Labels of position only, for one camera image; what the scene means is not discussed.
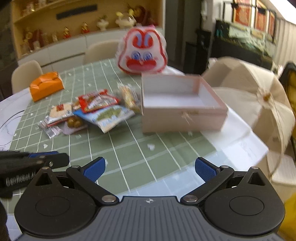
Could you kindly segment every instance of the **gray ridged plate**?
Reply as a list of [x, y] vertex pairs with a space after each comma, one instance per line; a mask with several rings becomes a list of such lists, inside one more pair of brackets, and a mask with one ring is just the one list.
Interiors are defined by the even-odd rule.
[[200, 210], [180, 204], [176, 197], [124, 197], [116, 206], [103, 207], [85, 229], [59, 239], [27, 234], [20, 241], [283, 241], [276, 234], [239, 238], [212, 227]]

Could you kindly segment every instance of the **orange paper bag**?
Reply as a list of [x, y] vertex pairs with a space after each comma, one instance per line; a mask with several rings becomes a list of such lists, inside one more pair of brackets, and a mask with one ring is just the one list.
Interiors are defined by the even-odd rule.
[[34, 102], [64, 89], [63, 82], [57, 72], [41, 75], [30, 84], [30, 92]]

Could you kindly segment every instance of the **red snack package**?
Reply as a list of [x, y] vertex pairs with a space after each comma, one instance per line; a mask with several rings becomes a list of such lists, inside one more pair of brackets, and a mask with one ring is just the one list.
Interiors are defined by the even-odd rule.
[[89, 113], [119, 103], [119, 99], [107, 93], [108, 90], [105, 89], [79, 96], [82, 112]]

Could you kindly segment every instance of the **red cartoon mouth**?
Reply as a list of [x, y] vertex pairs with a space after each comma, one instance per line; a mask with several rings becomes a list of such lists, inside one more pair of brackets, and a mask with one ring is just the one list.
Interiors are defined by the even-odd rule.
[[149, 71], [156, 67], [155, 60], [140, 61], [135, 59], [128, 59], [126, 66], [135, 71]]

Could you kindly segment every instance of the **picture frame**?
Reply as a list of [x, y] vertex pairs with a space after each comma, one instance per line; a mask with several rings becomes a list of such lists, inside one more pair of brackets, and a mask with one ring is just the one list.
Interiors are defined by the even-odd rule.
[[268, 22], [268, 33], [271, 35], [271, 37], [274, 37], [274, 27], [275, 27], [275, 15], [272, 12], [269, 12], [269, 22]]
[[[256, 5], [259, 8], [267, 9], [266, 6], [259, 0], [256, 1]], [[259, 10], [256, 8], [254, 28], [259, 31], [265, 32], [266, 22], [267, 22], [267, 12], [265, 12], [265, 14], [260, 13]]]
[[[252, 4], [252, 0], [234, 0], [234, 3]], [[251, 24], [251, 6], [238, 6], [233, 9], [233, 22], [249, 27]]]

